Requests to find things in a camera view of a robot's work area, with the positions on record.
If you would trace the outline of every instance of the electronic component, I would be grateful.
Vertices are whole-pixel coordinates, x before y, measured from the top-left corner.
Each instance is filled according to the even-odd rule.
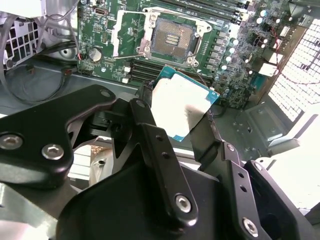
[[[242,60],[247,64],[247,63],[249,63],[249,58],[248,57],[246,57],[246,56],[243,56],[242,57]]]
[[[236,38],[231,38],[230,43],[232,43],[234,46],[237,46],[239,44],[239,41]]]
[[[153,76],[164,65],[174,66],[199,82],[203,78],[212,83],[219,76],[222,88],[230,83],[241,86],[238,91],[230,88],[228,103],[232,108],[243,108],[255,75],[243,74],[247,63],[262,58],[267,45],[275,45],[272,28],[284,41],[282,45],[287,41],[280,37],[281,26],[276,26],[274,19],[286,23],[282,15],[285,1],[223,1],[221,5],[221,0],[201,0],[197,4],[176,0],[143,0],[139,4],[90,0],[90,4],[78,5],[82,16],[78,18],[79,48],[86,58],[77,66],[79,72],[89,71],[102,79],[121,83],[123,78],[129,78],[128,84],[135,87],[154,81]],[[95,14],[96,8],[107,10],[106,15]],[[89,57],[93,48],[101,50],[101,60]]]
[[[219,51],[221,50],[221,47],[215,45],[215,46],[213,47],[213,50],[219,52]]]
[[[221,38],[225,38],[226,35],[227,35],[227,33],[223,32],[223,31],[219,32],[219,37],[221,37]]]
[[[102,59],[102,51],[101,49],[94,47],[92,49],[89,50],[89,58],[93,61],[93,62],[98,62]]]
[[[252,64],[252,69],[257,73],[268,77],[273,77],[278,73],[277,65],[271,64],[263,58],[256,59]]]
[[[214,59],[216,59],[219,55],[218,55],[218,53],[216,53],[216,52],[213,52],[213,53],[211,53],[211,58],[214,58]]]
[[[224,44],[224,41],[223,41],[222,39],[219,39],[219,38],[217,38],[217,39],[215,40],[215,42],[216,42],[217,44],[219,44],[219,45]]]
[[[224,58],[224,60],[225,60],[227,63],[229,63],[229,62],[231,62],[232,58],[231,58],[230,56],[226,56],[226,57]]]
[[[96,14],[96,15],[99,15],[99,16],[105,16],[108,14],[108,11],[107,9],[102,9],[102,8],[99,8],[99,7],[95,7],[93,9],[93,12]]]
[[[280,63],[282,58],[284,57],[282,54],[277,54],[274,50],[266,49],[262,54],[263,58],[267,60],[271,64]]]
[[[210,58],[208,62],[209,62],[210,64],[215,64],[215,63],[216,63],[216,60],[215,60],[215,59]]]
[[[190,25],[178,24],[158,18],[151,46],[152,53],[170,55],[185,59],[188,56],[196,29]]]

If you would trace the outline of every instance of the wire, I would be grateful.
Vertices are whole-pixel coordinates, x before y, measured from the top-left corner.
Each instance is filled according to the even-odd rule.
[[[56,45],[53,45],[51,47],[48,47],[42,50],[39,54],[41,55],[52,54],[52,53],[60,52],[67,49],[73,49],[75,47],[76,47],[76,43],[74,41],[64,41],[64,42],[59,42]]]
[[[195,72],[195,74],[200,78],[200,80],[203,82],[203,84],[210,89],[210,86],[206,83],[206,81],[204,80],[204,78],[197,72],[197,70],[191,66],[192,70]]]
[[[278,38],[278,35],[277,35],[277,32],[274,28],[271,29],[271,34],[273,35],[273,37],[275,38],[275,46],[276,46],[276,49],[275,49],[275,57],[276,57],[276,71],[274,72],[274,75],[282,75],[287,81],[291,82],[291,83],[294,83],[294,84],[298,84],[298,85],[315,85],[315,84],[320,84],[320,81],[318,82],[308,82],[308,83],[304,83],[304,82],[296,82],[296,81],[293,81],[291,80],[290,78],[288,78],[286,75],[284,75],[282,73],[282,70],[280,69],[280,65],[279,65],[279,38]]]
[[[77,7],[79,1],[80,0],[77,0],[74,3],[74,5],[72,6],[72,8],[69,11],[67,11],[64,15],[52,14],[52,15],[46,16],[46,20],[44,21],[43,24],[38,19],[36,19],[36,18],[34,19],[34,21],[38,25],[40,23],[40,26],[42,28],[41,31],[40,31],[40,34],[39,34],[38,44],[36,46],[36,51],[37,52],[40,51],[42,38],[43,38],[43,35],[44,35],[44,32],[45,32],[45,29],[47,27],[48,20],[51,20],[51,21],[54,21],[54,22],[61,22],[61,21],[65,20],[67,22],[68,26],[69,26],[69,30],[71,32],[71,35],[72,35],[73,39],[74,39],[76,50],[77,50],[77,56],[81,60],[80,49],[79,49],[79,44],[78,44],[78,39],[77,39],[76,33],[75,33],[74,29],[72,28],[72,25],[71,25],[70,21],[67,19],[67,17],[75,10],[75,8]]]

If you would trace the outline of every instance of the black cable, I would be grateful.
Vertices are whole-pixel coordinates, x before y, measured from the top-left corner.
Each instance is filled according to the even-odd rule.
[[[77,61],[67,61],[67,60],[62,60],[62,59],[56,59],[51,56],[46,56],[46,55],[35,55],[33,56],[34,59],[40,60],[42,62],[46,62],[49,64],[54,64],[66,68],[74,68],[77,66]]]
[[[76,47],[74,41],[64,41],[42,50],[39,55],[52,54],[62,50],[73,49]]]
[[[197,72],[197,70],[191,66],[192,70],[195,72],[195,74],[201,79],[201,81],[203,82],[203,84],[210,89],[210,86],[206,83],[206,81],[204,80],[204,78]]]

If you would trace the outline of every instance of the black metal bracket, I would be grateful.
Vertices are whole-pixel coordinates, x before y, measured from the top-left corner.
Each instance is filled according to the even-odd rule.
[[[85,104],[77,104],[80,99],[85,99],[81,101]],[[94,113],[101,110],[104,110],[101,120],[105,128],[96,123],[102,113]],[[90,130],[92,123],[100,130]],[[150,107],[141,99],[134,98],[129,103],[116,101],[110,90],[93,85],[5,117],[0,120],[0,126],[2,136],[11,134],[23,139],[17,149],[0,149],[2,182],[56,188],[67,177],[73,163],[73,149],[94,140],[99,133],[109,132],[114,137],[115,151],[120,149],[119,156],[117,152],[115,154],[116,162],[130,164],[127,160],[134,148],[141,148],[149,175],[161,192],[167,215],[180,227],[190,227],[197,222],[198,207],[169,138],[165,130],[156,127]],[[46,159],[42,149],[48,144],[56,146],[54,151],[62,150],[62,156]],[[177,196],[187,199],[190,209],[179,208]]]

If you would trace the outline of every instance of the capacitor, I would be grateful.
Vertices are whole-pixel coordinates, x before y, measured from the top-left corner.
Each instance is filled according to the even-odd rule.
[[[97,47],[91,48],[88,55],[93,62],[98,62],[102,59],[102,51]]]
[[[229,53],[234,54],[236,49],[234,47],[230,47],[228,51]]]
[[[238,41],[238,39],[233,37],[230,39],[230,43],[232,43],[234,46],[237,46],[239,44],[239,41]]]
[[[246,57],[246,56],[243,56],[243,57],[242,57],[242,60],[243,60],[246,64],[249,63],[249,58]]]
[[[258,18],[256,19],[256,23],[257,23],[257,24],[262,24],[263,21],[264,21],[264,19],[263,19],[262,17],[258,17]]]
[[[266,45],[262,41],[259,41],[257,45],[262,49],[266,47]]]
[[[231,60],[232,60],[232,58],[230,56],[226,56],[224,59],[227,63],[231,62]]]
[[[262,10],[262,11],[260,12],[260,16],[261,16],[261,17],[267,16],[267,11],[266,11],[266,10]]]
[[[254,71],[252,71],[249,67],[246,67],[245,70],[249,75],[254,73]]]
[[[281,22],[281,19],[278,18],[278,17],[274,17],[273,18],[273,21],[276,23],[276,24],[279,24]]]
[[[264,38],[263,36],[260,37],[260,42],[263,44],[266,44],[268,42],[268,39]]]

